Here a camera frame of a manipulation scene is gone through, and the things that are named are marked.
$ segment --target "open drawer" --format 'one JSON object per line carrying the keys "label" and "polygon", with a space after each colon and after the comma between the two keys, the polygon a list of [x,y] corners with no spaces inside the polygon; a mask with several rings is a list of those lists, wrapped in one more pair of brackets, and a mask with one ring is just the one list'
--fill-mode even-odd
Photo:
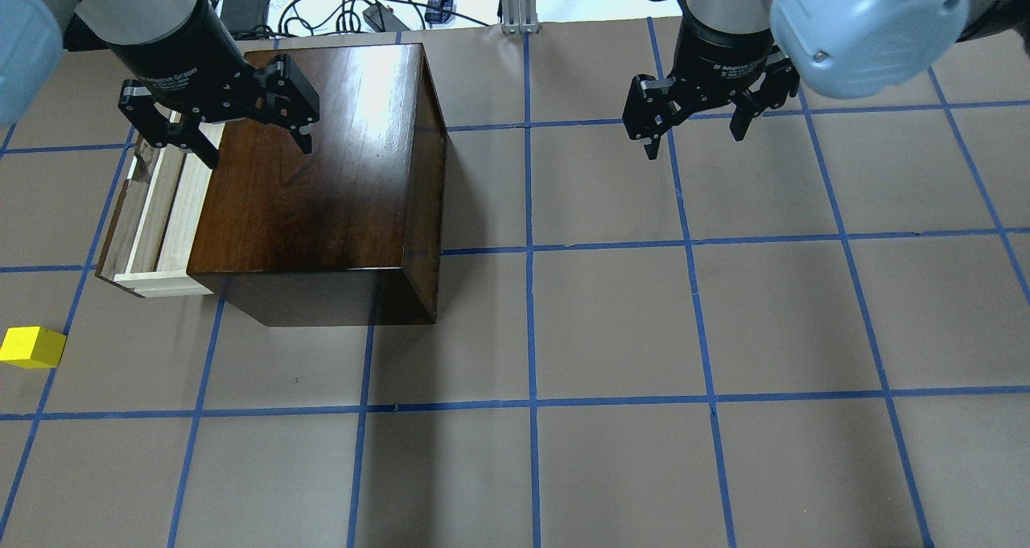
{"label": "open drawer", "polygon": [[[202,124],[217,147],[225,124]],[[192,152],[140,140],[122,185],[97,276],[136,296],[210,295],[186,275],[211,171]]]}
{"label": "open drawer", "polygon": [[144,298],[215,294],[268,327],[432,323],[447,131],[424,50],[285,53],[322,97],[312,151],[253,119],[202,124],[216,171],[140,143],[97,276]]}

